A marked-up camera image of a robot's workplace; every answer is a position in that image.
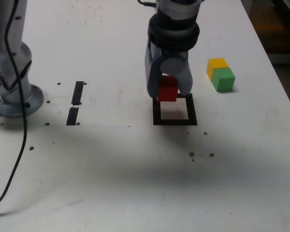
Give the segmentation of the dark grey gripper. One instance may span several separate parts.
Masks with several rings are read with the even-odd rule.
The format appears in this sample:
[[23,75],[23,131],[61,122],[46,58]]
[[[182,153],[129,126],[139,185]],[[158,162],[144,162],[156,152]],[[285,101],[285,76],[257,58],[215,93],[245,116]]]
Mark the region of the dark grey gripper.
[[178,89],[183,95],[189,94],[193,78],[188,64],[189,52],[174,52],[155,46],[148,38],[145,52],[146,88],[150,97],[159,94],[161,72],[175,77]]

